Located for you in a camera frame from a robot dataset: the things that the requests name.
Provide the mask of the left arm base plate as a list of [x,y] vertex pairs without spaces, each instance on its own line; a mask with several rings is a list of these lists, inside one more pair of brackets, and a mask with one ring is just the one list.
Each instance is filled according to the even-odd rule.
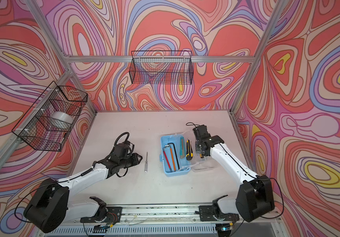
[[116,224],[120,222],[123,208],[121,206],[107,206],[98,210],[93,217],[83,217],[81,223],[106,223]]

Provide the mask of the red handle tool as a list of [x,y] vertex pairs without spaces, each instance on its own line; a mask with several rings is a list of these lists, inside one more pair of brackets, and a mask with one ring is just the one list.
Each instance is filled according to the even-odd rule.
[[166,163],[168,165],[168,168],[169,168],[170,172],[172,172],[172,168],[171,168],[171,165],[170,165],[170,162],[168,160],[168,157],[167,157],[167,154],[166,154],[165,150],[163,150],[163,155],[165,157],[165,160],[166,160]]

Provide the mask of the yellow black pliers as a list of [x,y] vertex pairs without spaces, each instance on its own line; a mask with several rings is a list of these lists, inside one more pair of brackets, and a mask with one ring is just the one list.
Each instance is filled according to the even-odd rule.
[[193,158],[193,150],[190,140],[186,142],[186,160],[191,161]]

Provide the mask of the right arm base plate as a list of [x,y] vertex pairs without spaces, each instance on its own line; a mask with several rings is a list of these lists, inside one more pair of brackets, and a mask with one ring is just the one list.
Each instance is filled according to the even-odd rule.
[[195,211],[200,216],[201,221],[230,221],[237,222],[240,219],[238,214],[222,213],[221,210],[214,205],[200,205],[199,210]]

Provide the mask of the clear handle screwdriver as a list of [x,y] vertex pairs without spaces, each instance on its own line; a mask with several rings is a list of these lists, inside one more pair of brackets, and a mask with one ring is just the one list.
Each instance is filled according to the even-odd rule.
[[145,159],[145,166],[144,166],[144,173],[148,172],[148,152],[146,153],[146,159]]

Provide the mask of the teal utility knife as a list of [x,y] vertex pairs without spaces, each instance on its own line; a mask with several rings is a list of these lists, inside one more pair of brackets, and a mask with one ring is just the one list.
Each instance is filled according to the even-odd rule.
[[180,158],[183,159],[186,156],[185,140],[184,137],[180,137]]

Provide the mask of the orange black screwdriver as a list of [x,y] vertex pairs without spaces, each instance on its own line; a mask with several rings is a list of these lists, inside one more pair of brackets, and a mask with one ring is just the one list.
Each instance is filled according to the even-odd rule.
[[171,160],[172,160],[172,166],[173,166],[173,171],[176,171],[176,165],[175,165],[175,159],[174,159],[174,153],[172,147],[170,147],[170,155],[171,155]]

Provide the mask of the clear plastic box lid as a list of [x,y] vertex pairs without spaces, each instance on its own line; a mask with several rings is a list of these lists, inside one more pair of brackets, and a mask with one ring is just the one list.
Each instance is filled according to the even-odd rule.
[[215,169],[217,162],[202,155],[196,146],[196,139],[191,129],[180,134],[180,168],[181,171],[202,172]]

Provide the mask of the blue plastic tool box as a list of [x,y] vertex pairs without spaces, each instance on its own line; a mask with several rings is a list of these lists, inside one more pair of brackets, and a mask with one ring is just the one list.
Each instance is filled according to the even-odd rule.
[[162,136],[160,144],[160,161],[167,177],[186,175],[191,171],[191,163],[186,160],[186,140],[182,134]]

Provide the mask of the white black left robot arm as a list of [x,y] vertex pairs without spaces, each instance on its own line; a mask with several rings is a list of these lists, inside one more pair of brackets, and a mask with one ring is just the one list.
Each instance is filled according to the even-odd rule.
[[44,233],[55,230],[62,222],[76,219],[104,222],[109,215],[105,201],[91,196],[83,202],[77,202],[73,197],[84,189],[117,175],[122,169],[128,171],[139,165],[142,159],[141,155],[134,152],[132,145],[117,144],[106,158],[93,162],[84,171],[59,180],[44,180],[35,190],[23,216]]

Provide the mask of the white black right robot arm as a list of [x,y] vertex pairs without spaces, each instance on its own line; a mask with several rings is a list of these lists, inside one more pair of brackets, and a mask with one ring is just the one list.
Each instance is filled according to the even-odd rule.
[[236,197],[227,195],[212,202],[214,215],[238,214],[251,222],[274,210],[273,188],[270,178],[258,175],[241,162],[218,135],[211,136],[206,125],[195,125],[193,133],[196,150],[202,156],[217,161],[239,188]]

